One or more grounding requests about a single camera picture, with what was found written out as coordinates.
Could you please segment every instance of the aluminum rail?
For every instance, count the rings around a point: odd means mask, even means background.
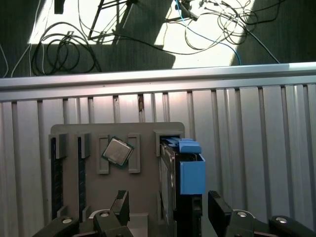
[[[0,80],[0,102],[316,82],[316,62]]]

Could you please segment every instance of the black clamp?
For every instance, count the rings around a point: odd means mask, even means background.
[[[33,237],[133,237],[128,221],[128,191],[119,191],[110,210],[101,210],[83,223],[68,216],[55,218]]]
[[[208,192],[208,219],[218,237],[316,237],[306,226],[286,216],[258,221],[247,211],[233,211],[216,192]]]

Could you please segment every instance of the blue cable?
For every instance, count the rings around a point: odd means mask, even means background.
[[[222,43],[222,42],[219,42],[219,41],[211,40],[211,39],[209,39],[209,38],[207,38],[207,37],[205,37],[205,36],[200,35],[199,33],[196,33],[195,31],[191,30],[191,29],[187,26],[187,24],[185,23],[185,21],[184,21],[182,15],[181,15],[181,12],[180,12],[180,5],[179,5],[178,0],[176,0],[176,2],[177,2],[178,12],[179,12],[179,15],[180,15],[180,17],[181,17],[181,20],[182,20],[183,24],[184,24],[191,32],[193,32],[194,34],[196,34],[196,35],[198,35],[198,36],[200,36],[200,37],[202,37],[202,38],[204,38],[204,39],[206,39],[206,40],[209,40],[209,41],[211,41],[211,42],[220,43],[220,44],[222,44],[222,45],[224,45],[224,46],[229,47],[232,51],[234,51],[234,53],[235,53],[235,55],[236,55],[236,57],[237,57],[237,59],[238,59],[239,65],[241,65],[240,56],[239,56],[239,54],[237,53],[237,51],[236,51],[234,48],[230,47],[228,44],[225,44],[225,43]]]

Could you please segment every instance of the cpu processor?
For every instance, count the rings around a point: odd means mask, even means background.
[[[117,137],[112,137],[107,148],[103,152],[102,157],[113,164],[123,166],[127,162],[133,150],[134,147],[128,143]]]

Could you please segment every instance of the metal screw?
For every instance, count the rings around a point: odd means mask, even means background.
[[[247,216],[247,214],[244,213],[243,211],[238,212],[237,215],[240,216],[240,217],[246,217]]]
[[[70,219],[70,218],[63,220],[63,224],[68,224],[70,222],[72,222],[72,219]]]
[[[276,220],[279,221],[282,224],[286,224],[287,223],[287,220],[282,218],[282,217],[277,217]]]
[[[110,215],[109,212],[102,212],[102,213],[100,214],[101,217],[107,217],[107,216],[109,216],[109,215]]]

